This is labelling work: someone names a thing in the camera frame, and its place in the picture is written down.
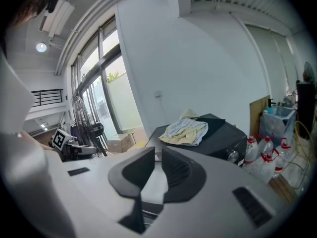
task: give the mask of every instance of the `air conditioner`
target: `air conditioner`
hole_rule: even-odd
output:
[[[50,38],[60,35],[74,9],[75,6],[66,0],[58,0],[53,13],[45,12],[39,30],[41,32],[48,32]]]

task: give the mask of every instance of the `ceiling light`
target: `ceiling light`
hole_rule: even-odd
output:
[[[46,50],[46,45],[45,43],[41,42],[38,45],[36,45],[36,50],[38,52],[44,52]]]

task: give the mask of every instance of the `black railing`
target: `black railing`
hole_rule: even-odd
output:
[[[49,89],[49,90],[41,90],[41,91],[32,91],[34,94],[36,101],[32,107],[38,107],[53,103],[63,102],[62,100],[62,92],[63,89]]]

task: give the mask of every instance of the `tree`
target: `tree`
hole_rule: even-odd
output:
[[[112,75],[111,73],[108,74],[107,80],[108,83],[114,81],[116,78],[119,77],[119,72],[116,72],[114,75]]]

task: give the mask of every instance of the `yellow cloth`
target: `yellow cloth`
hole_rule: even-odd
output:
[[[205,127],[205,124],[201,124],[199,126],[196,126],[194,128],[190,128],[190,125],[192,123],[188,124],[186,127],[179,130],[179,132],[174,135],[172,138],[169,138],[167,136],[168,131],[170,129],[170,126],[168,126],[162,136],[159,137],[159,139],[163,142],[174,144],[174,145],[180,145],[180,144],[190,144],[192,145],[194,141],[196,140],[196,135],[199,130]]]

